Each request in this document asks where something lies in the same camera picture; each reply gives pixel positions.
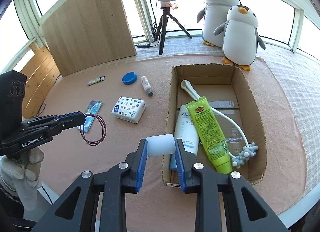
white glove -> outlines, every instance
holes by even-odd
[[[0,158],[0,183],[13,196],[18,196],[26,210],[34,210],[37,203],[37,188],[41,187],[39,178],[44,153],[33,148],[22,153],[18,161]]]

triangular cutout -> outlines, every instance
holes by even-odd
[[[61,204],[61,206],[56,210],[55,215],[67,220],[73,218],[75,213],[75,208],[78,202],[81,188],[76,187],[76,189],[68,196],[68,198]]]
[[[259,202],[251,195],[250,191],[243,187],[241,189],[245,207],[247,209],[248,217],[250,221],[265,218],[267,216],[266,211],[261,207]]]

gray plaid fabric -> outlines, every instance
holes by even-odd
[[[201,44],[201,37],[166,39],[163,55],[158,55],[159,45],[149,49],[137,48],[137,55],[110,61],[71,74],[71,77],[86,71],[109,65],[128,63],[182,54],[223,55],[222,49]],[[304,194],[320,181],[320,63],[291,51],[266,45],[258,46],[257,56],[262,57],[280,83],[292,107],[300,130],[307,158],[307,182]]]

green tube cap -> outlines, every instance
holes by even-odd
[[[229,174],[232,171],[231,162],[228,161],[218,167],[215,167],[216,171],[222,174]]]

blue round lid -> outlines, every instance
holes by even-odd
[[[122,77],[122,82],[125,85],[133,84],[137,80],[137,74],[134,72],[129,72]]]

